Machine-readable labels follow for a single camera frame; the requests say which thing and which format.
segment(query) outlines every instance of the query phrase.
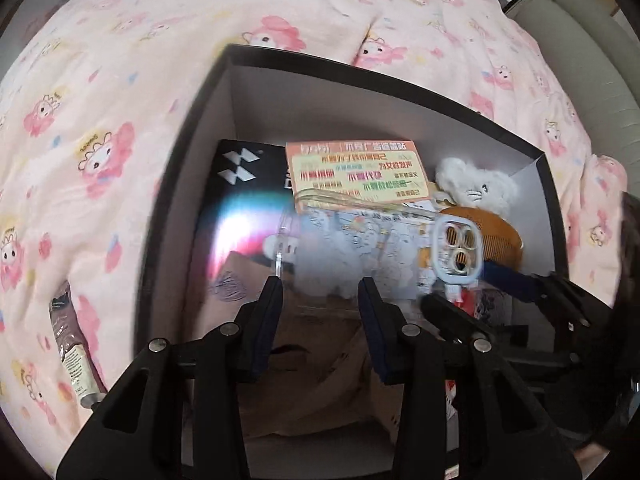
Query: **pink blanket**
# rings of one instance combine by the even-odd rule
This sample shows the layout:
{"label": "pink blanket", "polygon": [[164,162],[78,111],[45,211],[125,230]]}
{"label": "pink blanket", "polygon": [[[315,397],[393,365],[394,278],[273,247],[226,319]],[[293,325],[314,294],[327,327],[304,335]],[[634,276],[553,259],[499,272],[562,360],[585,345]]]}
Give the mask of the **pink blanket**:
{"label": "pink blanket", "polygon": [[383,72],[539,146],[560,197],[571,278],[607,303],[614,297],[625,171],[591,154],[536,42],[496,0],[71,0],[0,84],[0,404],[50,473],[90,412],[68,386],[47,305],[68,279],[111,386],[132,358],[158,181],[227,43]]}

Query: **open cardboard box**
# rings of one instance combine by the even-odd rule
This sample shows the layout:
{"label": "open cardboard box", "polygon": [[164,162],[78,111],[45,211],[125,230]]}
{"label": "open cardboard box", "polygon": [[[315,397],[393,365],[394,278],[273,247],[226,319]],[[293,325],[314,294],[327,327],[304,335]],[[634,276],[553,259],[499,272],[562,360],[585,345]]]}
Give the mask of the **open cardboard box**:
{"label": "open cardboard box", "polygon": [[142,262],[134,352],[152,338],[177,342],[180,336],[193,237],[219,139],[409,139],[431,179],[446,156],[504,171],[520,187],[506,220],[524,244],[522,272],[568,273],[558,197],[539,149],[463,105],[398,79],[303,54],[232,45],[193,102],[159,189]]}

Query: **silver bolt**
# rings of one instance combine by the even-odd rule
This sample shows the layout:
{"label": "silver bolt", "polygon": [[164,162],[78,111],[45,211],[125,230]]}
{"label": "silver bolt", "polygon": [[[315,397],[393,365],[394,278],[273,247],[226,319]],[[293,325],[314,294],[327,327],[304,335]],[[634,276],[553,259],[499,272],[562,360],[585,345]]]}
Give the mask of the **silver bolt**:
{"label": "silver bolt", "polygon": [[240,330],[240,327],[235,323],[225,323],[219,328],[219,330],[222,335],[236,335]]}
{"label": "silver bolt", "polygon": [[407,337],[416,337],[420,333],[420,327],[413,323],[408,323],[402,327],[402,333]]}
{"label": "silver bolt", "polygon": [[166,348],[166,346],[168,345],[166,339],[162,339],[161,337],[157,337],[155,339],[152,339],[149,342],[149,350],[151,350],[152,352],[161,352],[162,350],[164,350]]}
{"label": "silver bolt", "polygon": [[474,348],[482,354],[486,354],[491,350],[491,343],[486,339],[476,339],[474,341]]}

